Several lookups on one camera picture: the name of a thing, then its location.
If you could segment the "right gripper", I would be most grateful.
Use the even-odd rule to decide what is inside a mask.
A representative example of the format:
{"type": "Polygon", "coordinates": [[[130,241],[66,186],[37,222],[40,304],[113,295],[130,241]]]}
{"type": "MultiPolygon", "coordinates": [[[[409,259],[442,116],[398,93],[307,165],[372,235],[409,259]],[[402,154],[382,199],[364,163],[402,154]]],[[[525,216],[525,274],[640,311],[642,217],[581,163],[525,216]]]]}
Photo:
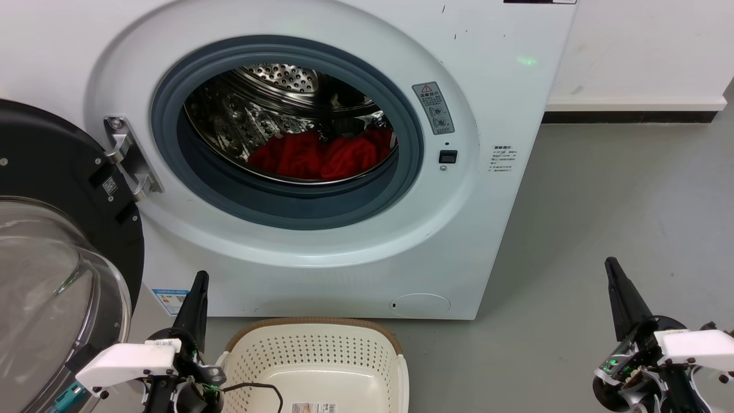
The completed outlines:
{"type": "Polygon", "coordinates": [[[660,349],[654,334],[682,330],[685,326],[671,317],[653,317],[616,257],[606,258],[606,274],[618,345],[595,369],[594,397],[613,412],[669,412],[664,402],[667,386],[657,364],[660,349]]]}

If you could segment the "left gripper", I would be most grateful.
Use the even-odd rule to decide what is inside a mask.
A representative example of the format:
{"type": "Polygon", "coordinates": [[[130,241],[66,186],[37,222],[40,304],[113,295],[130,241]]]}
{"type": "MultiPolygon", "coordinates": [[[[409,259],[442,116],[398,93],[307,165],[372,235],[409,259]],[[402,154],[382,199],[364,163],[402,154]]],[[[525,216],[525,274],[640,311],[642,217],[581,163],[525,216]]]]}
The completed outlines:
{"type": "Polygon", "coordinates": [[[163,373],[145,373],[144,412],[220,412],[223,400],[202,360],[209,309],[209,274],[197,272],[172,328],[150,339],[179,339],[181,350],[163,373]]]}

